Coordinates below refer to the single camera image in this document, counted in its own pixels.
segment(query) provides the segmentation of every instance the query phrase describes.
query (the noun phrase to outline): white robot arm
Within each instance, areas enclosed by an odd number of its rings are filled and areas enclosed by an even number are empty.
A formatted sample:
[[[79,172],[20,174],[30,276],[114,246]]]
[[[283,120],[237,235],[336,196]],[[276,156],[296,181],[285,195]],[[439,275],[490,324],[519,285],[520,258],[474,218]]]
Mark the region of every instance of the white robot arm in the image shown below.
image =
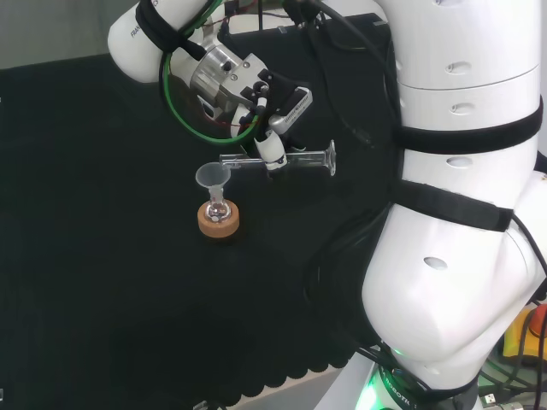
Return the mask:
[[[156,82],[164,50],[160,50],[158,42],[152,41],[145,27],[138,23],[138,7],[145,5],[141,3],[128,10],[110,28],[109,50],[126,75],[143,83]],[[151,2],[157,16],[176,32],[191,24],[205,9],[212,10],[220,3],[206,0]],[[217,20],[224,17],[223,5],[213,11],[213,17]],[[278,79],[252,54],[242,60],[215,34],[213,25],[195,30],[188,40],[202,54],[196,57],[186,50],[175,50],[169,57],[171,73],[197,93],[203,106],[213,113],[213,118],[222,113],[233,114],[233,124],[248,126],[255,116],[263,116],[269,109],[268,127],[261,127],[255,135],[256,148],[269,171],[283,167],[287,164],[285,148],[303,148],[293,143],[288,130],[312,103],[311,91]],[[272,93],[277,93],[274,95],[277,97],[281,94],[275,109],[282,115],[271,112],[272,108],[268,106]],[[231,127],[230,136],[237,137],[243,129]]]
[[[450,206],[437,213],[431,204],[395,203],[362,286],[364,310],[400,367],[431,390],[464,394],[546,274],[522,230],[510,221],[514,211],[547,255],[547,177],[533,171],[538,153],[534,121],[543,107],[542,1],[376,3],[389,20],[397,60],[402,182],[418,197],[432,190],[439,203],[463,198],[464,204],[474,201],[469,209],[477,209],[479,202],[509,215],[493,226],[476,215],[457,215]],[[205,1],[153,4],[179,30]],[[267,83],[261,77],[267,71],[263,63],[253,55],[241,60],[199,31],[190,40],[207,55],[196,61],[177,51],[174,74],[213,108],[237,109],[238,115],[256,110],[256,102],[242,91]],[[127,75],[141,82],[157,80],[162,52],[137,24],[135,8],[112,26],[109,48]],[[232,74],[237,80],[230,80]],[[268,139],[257,146],[270,163],[283,148]],[[375,406],[416,410],[405,396],[416,391],[408,386],[405,391],[393,377],[385,370],[373,376]],[[458,410],[482,408],[473,394]]]

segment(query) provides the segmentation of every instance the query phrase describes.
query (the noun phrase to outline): clear plastic funnel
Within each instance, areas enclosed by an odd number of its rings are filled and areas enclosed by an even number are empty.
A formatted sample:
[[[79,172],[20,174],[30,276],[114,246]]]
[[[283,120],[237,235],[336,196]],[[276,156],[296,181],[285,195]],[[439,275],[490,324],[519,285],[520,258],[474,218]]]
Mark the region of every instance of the clear plastic funnel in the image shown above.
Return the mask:
[[[209,205],[205,214],[213,221],[220,222],[230,217],[232,211],[224,200],[223,186],[228,182],[232,172],[219,162],[210,162],[200,167],[196,172],[196,181],[210,194]]]

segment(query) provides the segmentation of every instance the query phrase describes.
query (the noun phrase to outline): black table surface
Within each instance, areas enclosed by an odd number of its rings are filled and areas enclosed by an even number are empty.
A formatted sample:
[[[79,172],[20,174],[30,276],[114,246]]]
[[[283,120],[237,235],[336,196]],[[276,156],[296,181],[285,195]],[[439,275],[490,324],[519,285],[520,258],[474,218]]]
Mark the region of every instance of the black table surface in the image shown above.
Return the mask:
[[[381,43],[376,16],[353,20]],[[338,172],[271,180],[234,171],[226,197],[242,226],[229,243],[204,238],[196,220],[208,194],[195,171],[220,150],[185,133],[157,85],[136,84],[109,56],[0,72],[6,408],[160,410],[206,397],[232,405],[350,358],[310,310],[303,278],[337,226],[385,203],[394,155],[381,68],[367,53],[321,52],[335,103],[370,133],[370,149],[332,115],[296,29],[233,39],[311,84],[298,134],[309,149],[334,139]],[[337,275],[362,271],[363,246]]]

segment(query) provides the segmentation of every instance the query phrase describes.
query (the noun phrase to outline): velcro strap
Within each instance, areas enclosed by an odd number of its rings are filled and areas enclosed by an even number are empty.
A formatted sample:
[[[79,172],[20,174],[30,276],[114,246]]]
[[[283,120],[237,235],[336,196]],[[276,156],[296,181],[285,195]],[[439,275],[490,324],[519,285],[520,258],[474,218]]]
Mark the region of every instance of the velcro strap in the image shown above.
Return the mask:
[[[405,149],[440,155],[480,154],[522,144],[539,132],[544,118],[544,102],[538,110],[516,122],[467,131],[429,131],[406,126],[393,134],[395,143]]]
[[[198,61],[207,53],[201,45],[189,41],[181,32],[172,28],[159,15],[151,0],[140,0],[135,10],[135,18],[146,37],[161,51],[173,53],[180,47]]]
[[[507,231],[513,217],[513,209],[405,180],[392,186],[391,199],[420,214],[487,231]]]

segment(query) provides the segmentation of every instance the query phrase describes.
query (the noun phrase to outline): wire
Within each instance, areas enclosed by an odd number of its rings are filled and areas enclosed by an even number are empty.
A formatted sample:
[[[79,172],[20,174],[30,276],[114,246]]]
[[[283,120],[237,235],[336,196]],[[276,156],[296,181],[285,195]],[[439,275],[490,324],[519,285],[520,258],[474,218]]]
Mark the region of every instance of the wire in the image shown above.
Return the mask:
[[[209,24],[204,24],[203,26],[204,27],[211,27],[211,26],[214,26],[215,24],[219,24],[221,23],[222,21],[226,21],[226,20],[230,20],[228,17],[225,17],[223,19],[220,19],[220,20],[217,20],[217,21],[213,21],[212,23],[209,23]]]
[[[507,370],[505,370],[502,367],[498,366],[497,363],[495,363],[491,359],[486,359],[486,363],[488,363],[490,365],[490,367],[493,367],[494,370],[496,370],[497,372],[502,373],[502,375],[507,376],[507,377],[511,377],[510,372],[508,372]],[[529,383],[526,380],[523,380],[521,378],[515,377],[514,381],[516,383],[520,383],[520,384],[522,384],[523,386],[526,386],[526,387],[534,387],[534,385],[532,383]],[[496,380],[496,384],[500,384],[500,383],[502,383],[500,380]]]
[[[539,361],[538,361],[538,384],[536,386],[536,401],[534,402],[534,410],[539,410],[541,404],[541,393],[544,376],[544,350],[545,350],[545,331],[547,331],[547,314],[544,316],[544,321],[541,325],[541,333],[539,334]]]
[[[212,2],[211,6],[207,8],[207,11],[203,12],[203,14],[200,17],[196,18],[192,23],[190,23],[190,26],[183,29],[183,35],[190,36],[193,33],[194,30],[196,30],[197,28],[203,26],[207,22],[207,19],[213,14],[213,12],[216,9],[219,8],[219,6],[222,4],[223,1],[224,0],[214,0]]]
[[[526,225],[524,225],[524,222],[522,222],[521,219],[515,214],[513,214],[513,221],[519,226],[522,233],[526,237],[526,240],[530,243],[530,246],[532,247],[534,254],[539,260],[539,264],[543,268],[544,273],[547,274],[547,263],[545,262],[545,258],[542,255],[538,244],[534,240],[532,233],[528,230],[528,228],[526,228]],[[543,367],[544,367],[544,347],[545,347],[545,330],[546,329],[547,329],[547,315],[545,315],[544,317],[543,324],[541,325],[541,333],[539,335],[538,382],[536,384],[536,401],[534,403],[534,410],[539,409],[539,404],[541,402],[542,379],[544,374]]]
[[[367,350],[366,348],[358,348],[356,351],[361,356],[366,357],[367,359],[373,361],[374,363],[384,367],[385,369],[388,369],[390,372],[397,371],[397,373],[401,374],[403,379],[410,384],[418,384],[420,388],[422,388],[425,391],[432,390],[431,387],[429,387],[423,380],[416,377],[414,374],[407,372],[405,369],[402,369],[401,366],[397,363],[395,358],[387,354],[385,351],[381,350]]]
[[[192,133],[194,136],[201,138],[203,141],[206,141],[210,144],[216,144],[216,145],[234,145],[234,144],[240,144],[242,140],[244,140],[250,133],[255,129],[255,125],[258,122],[259,118],[256,115],[253,119],[253,124],[249,126],[245,131],[243,131],[241,134],[239,134],[235,138],[226,138],[226,139],[220,139],[220,138],[213,138],[209,137],[194,128],[192,128],[177,112],[176,108],[173,105],[173,102],[171,101],[171,95],[169,93],[169,64],[171,62],[171,54],[164,53],[162,56],[162,60],[160,63],[161,67],[161,84],[163,84],[163,93],[162,95],[165,97],[165,102],[168,106],[169,111],[171,111],[171,114],[179,121],[179,123],[186,128],[187,131]]]
[[[522,233],[526,237],[527,241],[530,243],[530,246],[532,247],[533,253],[536,254],[536,257],[538,258],[539,263],[540,263],[541,267],[544,270],[544,273],[547,275],[547,262],[545,262],[545,258],[541,254],[541,250],[539,250],[539,246],[536,243],[536,241],[534,240],[534,238],[532,236],[532,233],[530,233],[530,231],[528,231],[528,228],[526,228],[526,225],[524,225],[524,223],[515,214],[513,214],[513,221],[519,226]]]
[[[251,9],[257,1],[258,0],[253,0],[249,5],[239,8],[238,14],[241,15],[242,13],[247,13],[247,11],[249,11],[249,9]]]
[[[201,26],[201,24],[199,23],[199,21],[202,20],[202,17],[204,15],[206,15],[210,10],[211,10],[211,14],[213,13],[213,11],[215,11],[216,8],[218,8],[220,5],[222,4],[222,2],[215,2],[215,0],[208,0],[202,7],[201,9],[197,12],[196,14],[196,17],[191,20],[185,27],[182,27],[182,32],[185,36],[190,36],[191,33],[199,28]]]
[[[354,233],[350,233],[348,235],[345,235],[343,238],[340,238],[337,242],[334,242],[331,245],[332,252],[339,252],[342,249],[348,249],[350,247],[356,246],[358,243],[360,243],[365,235],[370,233],[370,231],[378,225],[379,222],[384,219],[384,217],[389,213],[391,210],[392,204],[387,204],[370,222],[368,222],[365,226],[358,227],[358,230]]]
[[[262,14],[263,15],[271,15],[272,17],[279,17],[280,19],[290,19],[291,18],[288,15],[277,15],[275,13],[270,13],[269,11],[263,11]]]
[[[481,377],[485,378],[486,380],[488,380],[490,383],[494,384],[495,386],[498,386],[501,383],[499,380],[497,380],[496,378],[494,378],[493,376],[491,376],[490,374],[482,370],[479,372],[479,374]]]
[[[264,13],[262,0],[258,0],[258,30],[261,32],[264,29]]]
[[[362,53],[364,51],[367,51],[366,47],[351,47],[349,45],[339,43],[336,39],[334,39],[334,37],[328,31],[328,27],[326,26],[325,13],[320,12],[320,17],[321,17],[321,30],[323,31],[323,33],[325,33],[332,47],[340,51],[350,52],[350,53]]]
[[[323,61],[321,60],[321,54],[319,52],[319,47],[317,46],[317,43],[315,42],[315,25],[308,24],[307,25],[307,38],[309,43],[309,48],[311,51],[311,55],[315,58],[317,61],[317,66],[319,67],[321,71],[321,80],[323,82],[323,87],[325,88],[325,95],[326,95],[326,101],[329,105],[329,108],[331,109],[332,113],[336,117],[336,119],[346,128],[348,131],[351,132],[351,135],[353,135],[361,144],[365,146],[371,145],[371,140],[367,136],[366,133],[359,133],[355,127],[353,127],[338,111],[336,108],[336,105],[333,102],[332,93],[331,93],[331,86],[330,81],[328,78],[328,75],[326,74],[326,69]]]
[[[499,385],[498,391],[507,389],[509,385],[515,380],[517,375],[519,374],[519,371],[522,368],[522,359],[524,357],[524,345],[526,341],[526,335],[528,334],[528,326],[530,325],[530,322],[532,321],[532,317],[534,315],[534,311],[530,311],[526,318],[524,319],[524,324],[522,325],[522,332],[521,332],[521,340],[519,342],[519,353],[516,356],[516,362],[515,367],[513,368],[513,371],[511,372],[509,378],[505,380],[502,384]]]
[[[393,40],[390,37],[389,44],[385,49],[385,60],[387,61],[388,67],[393,67],[390,64],[391,56],[393,56]],[[383,75],[383,81],[385,99],[388,102],[391,117],[394,119],[396,124],[401,124],[401,110],[399,107],[399,101],[397,97],[392,95],[392,92],[397,92],[397,88],[394,91],[391,89],[391,83],[388,83],[385,80],[385,73]]]
[[[397,86],[397,80],[395,79],[395,76],[387,66],[387,63],[385,61],[385,58],[380,54],[378,49],[374,46],[374,44],[365,36],[357,27],[355,27],[353,24],[351,24],[345,17],[343,17],[339,12],[337,12],[335,9],[327,6],[323,2],[319,0],[309,0],[311,4],[313,4],[315,7],[317,7],[320,11],[331,17],[331,19],[338,21],[343,26],[345,26],[350,32],[352,32],[357,38],[359,38],[365,47],[368,49],[370,54],[378,61],[380,66],[385,72],[386,77],[392,82],[393,85]]]
[[[160,63],[160,71],[161,71],[160,72],[160,93],[162,95],[162,100],[166,104],[166,107],[170,110],[170,107],[167,103],[167,99],[165,98],[165,92],[163,91],[163,78],[164,78],[163,68],[165,67],[166,59],[167,59],[167,55],[162,56],[161,63]],[[215,124],[216,126],[224,126],[227,128],[230,128],[231,126],[236,126],[239,128],[247,128],[249,126],[253,126],[258,123],[258,122],[251,122],[249,124],[231,124],[230,122],[218,121],[214,118],[209,117],[203,109],[197,109],[196,114],[202,115],[205,120],[207,120],[208,122],[212,124]]]

